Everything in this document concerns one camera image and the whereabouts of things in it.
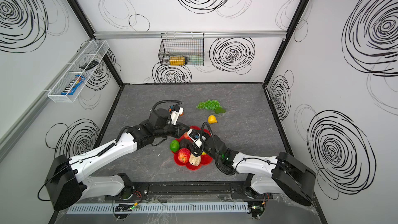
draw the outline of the m&m's package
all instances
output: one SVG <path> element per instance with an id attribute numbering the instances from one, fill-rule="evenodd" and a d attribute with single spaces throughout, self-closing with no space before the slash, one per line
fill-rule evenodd
<path id="1" fill-rule="evenodd" d="M 82 85 L 86 78 L 83 76 L 75 75 L 73 80 L 69 83 L 69 85 L 65 88 L 65 90 L 61 93 L 61 95 L 73 95 L 76 89 Z"/>

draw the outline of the grey marble table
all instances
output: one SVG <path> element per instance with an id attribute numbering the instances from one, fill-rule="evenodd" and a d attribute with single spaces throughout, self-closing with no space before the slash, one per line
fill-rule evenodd
<path id="1" fill-rule="evenodd" d="M 211 111 L 198 110 L 200 101 L 217 99 L 226 109 L 216 114 L 212 124 L 228 148 L 255 156 L 275 156 L 285 151 L 271 109 L 260 84 L 206 85 L 127 85 L 106 130 L 102 144 L 116 138 L 124 126 L 134 126 L 149 117 L 154 103 L 165 99 L 181 100 L 184 115 L 178 121 L 201 126 Z M 169 104 L 159 107 L 168 108 Z M 227 176 L 218 171 L 214 161 L 197 171 L 175 164 L 169 149 L 173 138 L 161 145 L 146 146 L 127 154 L 96 171 L 93 176 L 126 173 L 132 181 L 239 181 L 246 174 Z"/>

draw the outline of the yellow lemon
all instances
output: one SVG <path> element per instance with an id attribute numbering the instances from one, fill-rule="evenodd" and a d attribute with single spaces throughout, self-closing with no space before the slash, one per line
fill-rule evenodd
<path id="1" fill-rule="evenodd" d="M 217 123 L 216 117 L 214 115 L 210 115 L 207 118 L 207 122 L 209 122 L 209 124 Z"/>

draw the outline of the red apple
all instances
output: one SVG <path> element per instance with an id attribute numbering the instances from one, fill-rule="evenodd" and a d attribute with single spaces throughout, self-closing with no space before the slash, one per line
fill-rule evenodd
<path id="1" fill-rule="evenodd" d="M 186 163 L 189 161 L 189 156 L 191 156 L 191 151 L 187 148 L 182 148 L 177 153 L 178 161 Z"/>

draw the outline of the green lime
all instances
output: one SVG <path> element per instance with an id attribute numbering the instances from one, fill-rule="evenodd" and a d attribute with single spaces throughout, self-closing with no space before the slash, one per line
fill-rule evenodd
<path id="1" fill-rule="evenodd" d="M 180 143 L 177 140 L 173 140 L 170 143 L 170 150 L 174 153 L 178 152 L 178 150 L 180 149 Z"/>

